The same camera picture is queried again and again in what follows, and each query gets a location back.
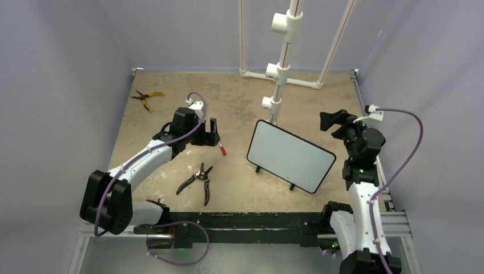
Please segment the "red and white marker pen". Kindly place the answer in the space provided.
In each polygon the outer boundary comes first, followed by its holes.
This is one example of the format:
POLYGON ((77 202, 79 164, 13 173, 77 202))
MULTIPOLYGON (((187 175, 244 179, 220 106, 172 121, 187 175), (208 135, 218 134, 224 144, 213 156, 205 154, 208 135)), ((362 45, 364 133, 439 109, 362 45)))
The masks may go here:
POLYGON ((226 150, 225 150, 225 148, 224 148, 224 146, 222 145, 221 142, 218 142, 218 146, 219 146, 219 148, 221 150, 222 155, 223 156, 226 156, 227 155, 227 152, 226 152, 226 150))

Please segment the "black handled pliers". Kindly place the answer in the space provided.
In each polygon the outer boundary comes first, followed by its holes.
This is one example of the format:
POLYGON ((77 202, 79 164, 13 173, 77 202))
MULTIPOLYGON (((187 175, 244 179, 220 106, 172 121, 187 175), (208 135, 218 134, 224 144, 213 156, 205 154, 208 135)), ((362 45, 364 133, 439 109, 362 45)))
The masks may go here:
POLYGON ((211 172, 212 169, 213 169, 213 166, 210 166, 205 170, 204 163, 201 163, 198 172, 192 174, 190 178, 188 178, 180 186, 178 186, 178 188, 176 190, 176 194, 177 195, 180 194, 182 192, 182 190, 187 188, 189 185, 191 185, 196 180, 199 180, 199 181, 204 183, 204 206, 207 206, 207 204, 209 203, 209 200, 210 200, 210 189, 209 189, 210 179, 209 179, 208 174, 211 172))

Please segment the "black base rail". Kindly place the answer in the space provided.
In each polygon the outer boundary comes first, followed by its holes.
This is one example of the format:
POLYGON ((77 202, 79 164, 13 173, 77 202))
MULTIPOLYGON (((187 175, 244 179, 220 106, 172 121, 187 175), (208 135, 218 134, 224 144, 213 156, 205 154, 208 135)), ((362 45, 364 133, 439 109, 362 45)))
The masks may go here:
POLYGON ((138 225, 134 234, 173 240, 174 248, 211 244, 297 244, 331 249, 337 237, 318 212, 172 212, 173 228, 138 225))

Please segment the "white PVC pipe frame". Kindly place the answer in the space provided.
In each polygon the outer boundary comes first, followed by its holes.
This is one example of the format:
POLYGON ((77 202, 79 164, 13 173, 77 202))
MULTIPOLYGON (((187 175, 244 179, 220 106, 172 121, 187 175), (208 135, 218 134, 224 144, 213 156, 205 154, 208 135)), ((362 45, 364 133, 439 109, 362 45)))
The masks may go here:
POLYGON ((283 101, 283 93, 287 84, 292 84, 301 87, 309 87, 314 90, 320 90, 323 87, 326 75, 336 56, 336 51, 340 44, 343 33, 350 21, 352 12, 356 6, 356 1, 348 1, 342 18, 340 20, 337 32, 334 36, 329 53, 326 57, 325 63, 321 70, 320 76, 316 81, 304 81, 293 79, 289 77, 289 70, 291 67, 291 50, 299 31, 303 19, 303 1, 290 1, 289 9, 284 14, 276 13, 273 16, 271 23, 271 31, 279 33, 283 37, 283 45, 280 53, 279 61, 276 64, 269 63, 264 74, 251 72, 247 69, 246 62, 246 37, 245 37, 245 1, 238 1, 238 15, 239 15, 239 51, 240 51, 240 65, 239 74, 243 78, 253 78, 260 80, 272 81, 275 84, 272 96, 263 97, 261 107, 268 110, 267 121, 272 124, 277 123, 277 118, 280 112, 281 102, 283 101))

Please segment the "small black-framed whiteboard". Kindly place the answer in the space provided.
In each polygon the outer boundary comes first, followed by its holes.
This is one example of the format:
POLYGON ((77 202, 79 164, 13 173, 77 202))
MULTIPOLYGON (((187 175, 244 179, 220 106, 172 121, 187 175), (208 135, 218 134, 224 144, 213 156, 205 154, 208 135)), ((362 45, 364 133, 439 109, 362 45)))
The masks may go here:
POLYGON ((336 162, 336 155, 266 120, 256 122, 247 161, 314 194, 336 162))

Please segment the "yellow handled needle-nose pliers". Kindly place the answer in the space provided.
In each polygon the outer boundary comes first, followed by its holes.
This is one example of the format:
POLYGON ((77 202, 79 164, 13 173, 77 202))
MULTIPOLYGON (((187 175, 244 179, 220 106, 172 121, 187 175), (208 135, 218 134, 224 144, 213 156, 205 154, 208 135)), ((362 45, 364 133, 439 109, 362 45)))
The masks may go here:
POLYGON ((163 92, 152 92, 152 93, 148 93, 148 94, 144 94, 138 90, 136 90, 136 93, 138 94, 138 96, 131 96, 132 99, 137 99, 137 100, 140 100, 142 103, 143 103, 143 107, 150 113, 153 113, 153 109, 151 109, 149 106, 148 106, 148 103, 147 103, 147 99, 148 98, 152 98, 152 97, 155 97, 155 96, 165 96, 166 94, 163 93, 163 92))

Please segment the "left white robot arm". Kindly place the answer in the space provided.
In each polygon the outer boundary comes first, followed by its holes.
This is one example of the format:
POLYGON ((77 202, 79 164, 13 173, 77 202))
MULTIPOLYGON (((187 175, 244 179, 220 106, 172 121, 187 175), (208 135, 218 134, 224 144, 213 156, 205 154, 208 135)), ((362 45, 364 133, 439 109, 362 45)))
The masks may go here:
POLYGON ((132 194, 155 170, 170 162, 187 145, 216 146, 220 141, 216 119, 205 130, 206 104, 198 100, 179 107, 171 122, 163 126, 148 144, 123 164, 96 170, 87 180, 80 218, 95 226, 95 235, 118 235, 131 225, 148 225, 155 233, 170 227, 169 208, 161 202, 134 202, 132 194))

